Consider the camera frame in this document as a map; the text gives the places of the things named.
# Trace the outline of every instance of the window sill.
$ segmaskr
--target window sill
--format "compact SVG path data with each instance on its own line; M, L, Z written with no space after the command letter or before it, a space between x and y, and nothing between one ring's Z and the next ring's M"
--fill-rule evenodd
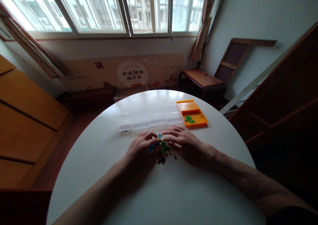
M50 41L50 40L81 40L81 39L136 39L136 38L172 38L172 37L196 37L197 31L178 31L170 33L136 33L132 36L122 33L81 33L76 35L74 32L30 32L30 34L38 41ZM2 35L3 41L15 41L13 38L9 38Z

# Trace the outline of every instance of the window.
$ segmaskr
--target window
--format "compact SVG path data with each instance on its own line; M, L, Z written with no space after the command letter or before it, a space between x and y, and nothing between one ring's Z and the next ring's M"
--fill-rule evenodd
M172 31L198 31L204 0L173 0Z
M59 16L59 17L63 17L59 7L57 6L57 4L55 2L50 2L53 9L55 10L55 13Z
M79 35L76 37L89 33L168 36L177 31L198 31L204 3L204 0L1 1L30 32L52 32L53 35L56 31L68 34L72 31L76 33L73 35Z
M54 0L1 0L27 31L71 31Z
M80 18L84 18L83 14L85 15L85 17L88 18L88 14L87 14L87 11L85 10L85 7L83 5L73 5L78 17Z

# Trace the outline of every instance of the wooden cabinet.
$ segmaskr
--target wooden cabinet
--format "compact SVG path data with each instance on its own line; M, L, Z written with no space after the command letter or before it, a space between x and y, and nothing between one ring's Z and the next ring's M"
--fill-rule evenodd
M55 131L0 104L0 156L35 163Z
M0 100L55 130L69 113L19 70L0 76Z
M30 188L72 120L0 55L0 189Z

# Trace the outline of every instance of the table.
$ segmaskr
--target table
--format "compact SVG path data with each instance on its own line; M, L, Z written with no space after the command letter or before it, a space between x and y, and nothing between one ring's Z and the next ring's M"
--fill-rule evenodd
M193 99L209 120L191 129L201 140L255 168L242 138L215 108L192 95L172 90L141 92L113 104L83 131L57 177L47 215L52 224L127 151L142 131L118 133L116 114ZM152 127L159 134L167 126ZM120 201L104 224L266 224L265 215L235 186L207 174L182 158L156 164L143 186Z

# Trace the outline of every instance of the curtain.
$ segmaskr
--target curtain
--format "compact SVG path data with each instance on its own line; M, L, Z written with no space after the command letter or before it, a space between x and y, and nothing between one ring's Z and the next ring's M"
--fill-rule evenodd
M50 78L60 78L68 70L46 51L9 13L0 2L0 18L11 36L39 64Z
M194 46L190 54L190 61L201 61L202 57L202 48L204 38L206 37L206 31L208 29L208 17L210 16L212 10L213 0L204 0L203 10L202 10L202 20L199 33L196 36Z

